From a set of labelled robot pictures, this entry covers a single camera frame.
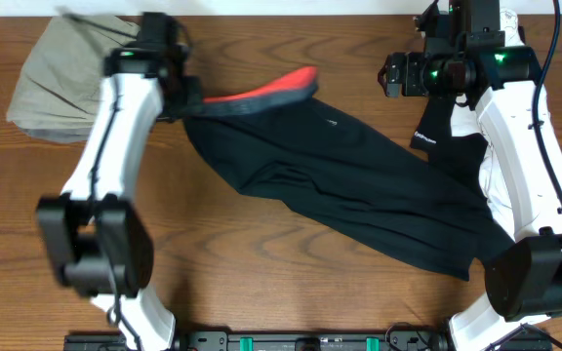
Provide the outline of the black leggings red waistband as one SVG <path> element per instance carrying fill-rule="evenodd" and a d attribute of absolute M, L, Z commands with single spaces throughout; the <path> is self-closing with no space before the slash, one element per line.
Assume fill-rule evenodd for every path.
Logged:
<path fill-rule="evenodd" d="M 293 212 L 419 269 L 466 279 L 512 238 L 472 190 L 316 97 L 317 70 L 207 97 L 183 121 L 202 159 L 236 192 Z"/>

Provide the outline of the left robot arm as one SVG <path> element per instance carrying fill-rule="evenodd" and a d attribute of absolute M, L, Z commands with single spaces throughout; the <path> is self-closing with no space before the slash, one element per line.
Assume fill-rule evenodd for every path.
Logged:
<path fill-rule="evenodd" d="M 200 83 L 183 73 L 183 44 L 130 43 L 103 61 L 100 106 L 85 148 L 37 223 L 60 285 L 101 309 L 130 350 L 176 350 L 177 320 L 150 283 L 153 243 L 134 207 L 148 137 L 159 121 L 199 107 Z"/>

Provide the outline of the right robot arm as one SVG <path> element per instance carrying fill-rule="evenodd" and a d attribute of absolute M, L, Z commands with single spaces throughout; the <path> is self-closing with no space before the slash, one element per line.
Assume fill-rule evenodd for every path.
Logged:
<path fill-rule="evenodd" d="M 562 316 L 562 152 L 550 122 L 544 72 L 532 48 L 393 53 L 379 73 L 389 97 L 465 96 L 501 167 L 514 244 L 485 270 L 485 292 L 454 315 L 435 350 L 503 350 Z"/>

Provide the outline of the black white t-shirt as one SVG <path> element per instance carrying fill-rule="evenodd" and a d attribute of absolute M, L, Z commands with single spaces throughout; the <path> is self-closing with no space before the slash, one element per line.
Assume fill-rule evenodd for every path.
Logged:
<path fill-rule="evenodd" d="M 500 250 L 545 224 L 562 226 L 550 211 L 558 201 L 536 139 L 524 127 L 532 116 L 524 105 L 532 97 L 532 84 L 510 83 L 503 93 L 486 94 L 478 112 L 429 102 L 411 145 L 427 153 L 442 177 L 423 191 L 417 225 L 458 245 Z"/>

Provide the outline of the folded khaki pants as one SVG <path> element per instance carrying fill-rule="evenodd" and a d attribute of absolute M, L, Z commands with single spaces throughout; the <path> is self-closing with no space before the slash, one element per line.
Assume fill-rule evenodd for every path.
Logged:
<path fill-rule="evenodd" d="M 32 48 L 6 113 L 30 137 L 59 143 L 83 141 L 100 103 L 102 60 L 140 28 L 116 16 L 91 16 L 96 24 L 54 17 Z"/>

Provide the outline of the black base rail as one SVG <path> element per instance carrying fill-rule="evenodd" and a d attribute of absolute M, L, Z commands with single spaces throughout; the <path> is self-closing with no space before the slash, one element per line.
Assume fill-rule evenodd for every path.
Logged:
<path fill-rule="evenodd" d="M 64 351 L 134 350 L 126 337 L 114 332 L 76 332 L 64 338 Z M 445 331 L 395 324 L 384 333 L 291 334 L 196 331 L 179 335 L 171 348 L 177 351 L 446 351 L 455 350 Z M 553 344 L 537 332 L 512 332 L 506 341 L 496 341 L 489 350 L 550 351 Z"/>

